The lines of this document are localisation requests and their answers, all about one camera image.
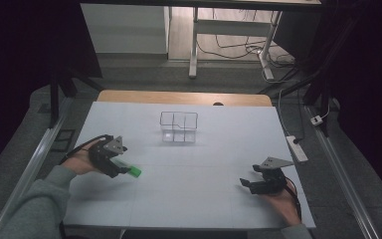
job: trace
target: hand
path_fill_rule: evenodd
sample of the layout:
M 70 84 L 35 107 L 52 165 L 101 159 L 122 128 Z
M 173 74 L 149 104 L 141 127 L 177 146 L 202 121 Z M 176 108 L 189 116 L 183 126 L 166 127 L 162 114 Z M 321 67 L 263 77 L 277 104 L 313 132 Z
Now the hand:
M 80 151 L 76 152 L 73 156 L 63 162 L 62 166 L 69 168 L 77 175 L 83 175 L 91 171 L 99 172 L 89 160 L 89 148 L 97 142 L 98 140 L 83 146 Z
M 296 193 L 296 189 L 293 187 L 293 184 L 288 179 L 286 182 L 287 186 L 294 193 Z M 286 190 L 282 190 L 278 194 L 263 194 L 260 196 L 272 205 L 272 207 L 285 219 L 289 226 L 301 224 L 301 221 L 297 215 L 293 198 Z

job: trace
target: green object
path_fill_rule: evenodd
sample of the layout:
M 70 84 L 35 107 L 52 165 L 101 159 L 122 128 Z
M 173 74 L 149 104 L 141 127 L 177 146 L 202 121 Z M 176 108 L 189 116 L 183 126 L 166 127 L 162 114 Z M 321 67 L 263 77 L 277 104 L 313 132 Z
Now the green object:
M 110 159 L 110 161 L 112 161 L 118 167 L 130 168 L 131 170 L 128 172 L 128 174 L 133 177 L 138 177 L 141 174 L 141 170 L 138 167 L 129 165 L 128 163 L 120 160 L 118 157 L 113 157 Z

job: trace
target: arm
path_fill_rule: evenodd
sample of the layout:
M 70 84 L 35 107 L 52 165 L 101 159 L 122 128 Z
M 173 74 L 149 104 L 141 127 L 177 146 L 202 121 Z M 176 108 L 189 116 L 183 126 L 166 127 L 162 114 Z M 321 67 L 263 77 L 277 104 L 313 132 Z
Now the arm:
M 289 181 L 287 181 L 287 186 L 293 192 L 296 192 L 296 189 Z M 286 239 L 311 239 L 311 235 L 297 215 L 293 198 L 287 191 L 283 190 L 275 195 L 261 195 L 261 197 L 266 199 L 278 214 L 284 218 L 288 227 L 282 229 L 282 234 Z
M 0 238 L 60 238 L 59 224 L 65 217 L 71 180 L 96 170 L 89 161 L 86 145 L 44 179 L 36 180 L 17 203 Z

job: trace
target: wooden edge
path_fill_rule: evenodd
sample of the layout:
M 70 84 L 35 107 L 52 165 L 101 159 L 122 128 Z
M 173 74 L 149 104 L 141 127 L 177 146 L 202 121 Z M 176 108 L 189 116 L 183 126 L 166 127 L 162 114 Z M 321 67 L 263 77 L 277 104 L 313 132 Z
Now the wooden edge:
M 176 104 L 212 106 L 221 103 L 234 107 L 271 107 L 272 101 L 266 95 L 178 93 L 178 92 L 142 92 L 114 91 L 100 92 L 98 102 L 122 102 L 144 104 Z

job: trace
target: clear acrylic box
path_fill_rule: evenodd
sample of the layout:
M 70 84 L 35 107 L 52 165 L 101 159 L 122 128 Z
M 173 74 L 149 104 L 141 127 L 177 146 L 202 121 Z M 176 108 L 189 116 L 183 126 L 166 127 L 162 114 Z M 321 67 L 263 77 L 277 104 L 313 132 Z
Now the clear acrylic box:
M 196 113 L 162 112 L 160 127 L 163 141 L 195 142 L 197 118 Z

